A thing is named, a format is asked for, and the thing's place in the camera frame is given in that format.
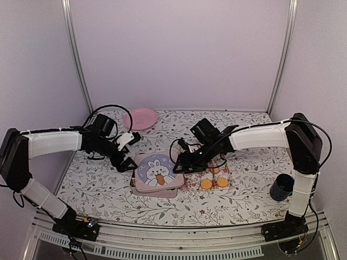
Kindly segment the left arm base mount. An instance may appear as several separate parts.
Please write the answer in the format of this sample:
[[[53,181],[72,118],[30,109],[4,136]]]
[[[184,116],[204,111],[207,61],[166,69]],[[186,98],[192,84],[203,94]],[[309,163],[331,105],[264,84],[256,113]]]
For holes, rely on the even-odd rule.
[[[72,219],[55,219],[52,231],[73,238],[95,242],[99,235],[98,223]]]

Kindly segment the metal tongs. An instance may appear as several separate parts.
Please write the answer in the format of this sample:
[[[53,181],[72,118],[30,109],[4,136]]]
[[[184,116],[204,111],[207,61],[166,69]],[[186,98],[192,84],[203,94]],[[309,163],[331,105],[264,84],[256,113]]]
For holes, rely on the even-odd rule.
[[[216,175],[220,172],[220,169],[217,165],[217,161],[212,160],[209,163],[209,171],[212,174],[211,182],[212,182],[212,188],[216,185]]]

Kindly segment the silver tin lid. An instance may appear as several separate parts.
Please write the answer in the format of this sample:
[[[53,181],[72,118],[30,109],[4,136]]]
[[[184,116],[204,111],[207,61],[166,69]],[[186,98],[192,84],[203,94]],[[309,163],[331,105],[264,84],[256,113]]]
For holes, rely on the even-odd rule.
[[[168,191],[184,185],[184,176],[174,173],[177,153],[168,151],[142,153],[135,156],[134,187],[140,193]]]

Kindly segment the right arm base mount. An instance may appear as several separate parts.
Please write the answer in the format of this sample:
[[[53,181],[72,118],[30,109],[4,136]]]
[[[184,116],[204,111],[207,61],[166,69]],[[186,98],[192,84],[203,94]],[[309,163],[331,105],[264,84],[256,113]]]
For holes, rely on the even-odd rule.
[[[285,224],[284,222],[265,224],[261,227],[261,234],[266,242],[279,241],[278,247],[281,252],[287,255],[296,254],[303,245],[308,227],[306,224],[295,226],[294,224]]]

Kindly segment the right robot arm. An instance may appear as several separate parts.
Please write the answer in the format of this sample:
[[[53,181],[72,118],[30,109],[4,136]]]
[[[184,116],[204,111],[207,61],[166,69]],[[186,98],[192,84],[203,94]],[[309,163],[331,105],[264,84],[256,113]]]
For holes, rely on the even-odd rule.
[[[180,138],[175,173],[208,202],[189,219],[195,224],[248,224],[290,216],[284,236],[301,228],[320,169],[322,140],[301,113],[258,126],[219,130],[208,119],[191,128],[195,141]]]

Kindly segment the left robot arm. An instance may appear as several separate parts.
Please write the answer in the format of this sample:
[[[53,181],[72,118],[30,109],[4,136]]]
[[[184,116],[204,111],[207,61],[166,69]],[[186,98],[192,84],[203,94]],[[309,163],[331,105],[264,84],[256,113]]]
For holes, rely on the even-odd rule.
[[[112,136],[115,127],[113,119],[99,114],[82,126],[25,132],[9,128],[1,144],[3,187],[45,211],[69,235],[76,235],[81,229],[76,212],[53,193],[49,178],[57,181],[54,175],[62,173],[63,162],[77,151],[108,158],[118,172],[135,169],[127,146],[138,142],[140,134],[129,129]]]

